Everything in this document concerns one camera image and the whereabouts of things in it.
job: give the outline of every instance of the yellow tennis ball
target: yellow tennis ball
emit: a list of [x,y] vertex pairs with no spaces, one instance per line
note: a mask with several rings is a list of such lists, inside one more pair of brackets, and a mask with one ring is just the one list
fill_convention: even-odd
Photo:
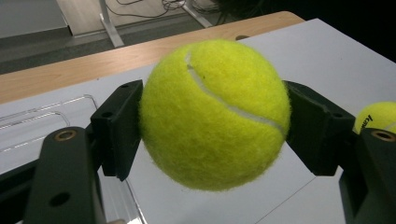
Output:
[[377,128],[396,133],[396,102],[377,102],[367,105],[355,120],[355,131]]
[[277,158],[290,126],[287,88],[256,50],[234,41],[181,47],[150,74],[140,131],[155,164],[190,189],[254,180]]

